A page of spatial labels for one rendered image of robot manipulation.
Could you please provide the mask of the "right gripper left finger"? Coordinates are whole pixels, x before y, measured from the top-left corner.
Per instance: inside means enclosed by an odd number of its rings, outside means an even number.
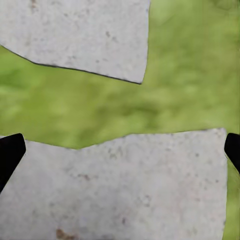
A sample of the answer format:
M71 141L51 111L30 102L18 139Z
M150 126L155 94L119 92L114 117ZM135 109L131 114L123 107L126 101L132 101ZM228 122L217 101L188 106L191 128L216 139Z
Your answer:
M0 193L26 152L21 133L0 139Z

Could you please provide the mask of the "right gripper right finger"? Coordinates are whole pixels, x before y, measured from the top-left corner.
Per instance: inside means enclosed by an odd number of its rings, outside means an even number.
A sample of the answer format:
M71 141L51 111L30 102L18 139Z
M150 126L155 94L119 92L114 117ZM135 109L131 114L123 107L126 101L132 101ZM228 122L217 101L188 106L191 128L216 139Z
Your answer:
M229 133L227 135L224 151L240 173L240 135Z

